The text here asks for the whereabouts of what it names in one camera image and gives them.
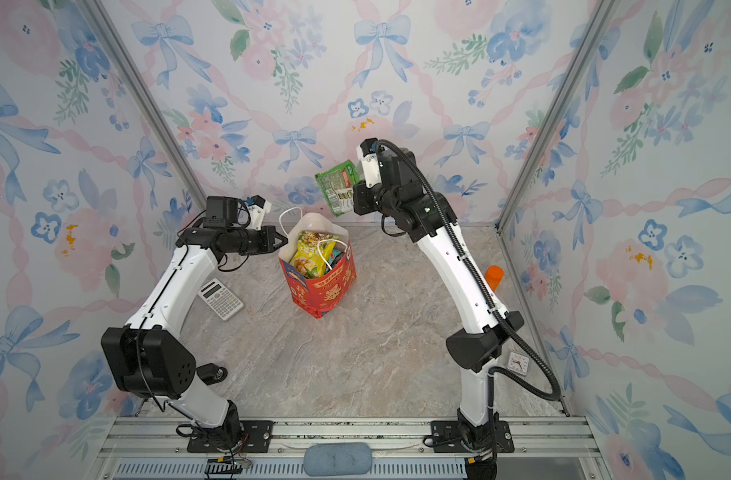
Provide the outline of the yellow snack bag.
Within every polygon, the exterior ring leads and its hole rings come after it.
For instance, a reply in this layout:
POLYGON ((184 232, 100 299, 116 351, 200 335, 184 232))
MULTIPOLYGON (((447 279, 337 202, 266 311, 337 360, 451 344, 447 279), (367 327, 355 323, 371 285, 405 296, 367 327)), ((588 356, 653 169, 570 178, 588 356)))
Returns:
POLYGON ((331 257, 339 238, 333 234, 302 231, 290 264, 305 278, 318 279, 331 269, 331 257))

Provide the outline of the red paper gift bag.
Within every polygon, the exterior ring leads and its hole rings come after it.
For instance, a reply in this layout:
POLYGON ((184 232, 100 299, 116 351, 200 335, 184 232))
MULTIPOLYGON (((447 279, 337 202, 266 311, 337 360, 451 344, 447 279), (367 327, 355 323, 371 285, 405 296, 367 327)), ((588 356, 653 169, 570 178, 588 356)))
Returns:
POLYGON ((300 219, 294 226, 287 228, 284 222, 280 223, 282 233, 287 236, 289 243, 280 249, 279 262, 293 302, 311 316, 320 319, 339 305, 357 279, 354 250, 350 234, 345 228, 333 224, 319 213, 306 213, 301 208, 297 210, 300 212, 300 219), (339 238, 332 253, 331 269, 321 278, 305 278, 290 264, 302 231, 329 233, 339 238))

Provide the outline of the green snack bag barcode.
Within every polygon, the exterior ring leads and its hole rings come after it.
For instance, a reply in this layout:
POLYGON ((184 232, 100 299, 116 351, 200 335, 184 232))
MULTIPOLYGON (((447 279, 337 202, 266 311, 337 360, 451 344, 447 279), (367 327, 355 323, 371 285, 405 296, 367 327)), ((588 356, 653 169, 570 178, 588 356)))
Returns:
POLYGON ((331 214, 336 217, 354 211, 354 187, 360 174, 351 160, 315 175, 315 180, 326 200, 331 214))

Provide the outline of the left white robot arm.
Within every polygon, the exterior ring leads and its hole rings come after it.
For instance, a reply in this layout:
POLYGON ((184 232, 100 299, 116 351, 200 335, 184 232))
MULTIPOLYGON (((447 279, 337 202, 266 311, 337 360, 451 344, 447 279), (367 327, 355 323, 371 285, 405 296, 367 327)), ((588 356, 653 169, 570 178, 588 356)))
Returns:
POLYGON ((182 232, 166 272, 143 306, 122 327, 111 327, 101 346, 119 390, 155 399, 205 430, 238 429, 234 402, 197 374, 195 357, 180 342, 187 314, 206 280, 228 254, 272 254, 288 244, 274 226, 194 226, 182 232))

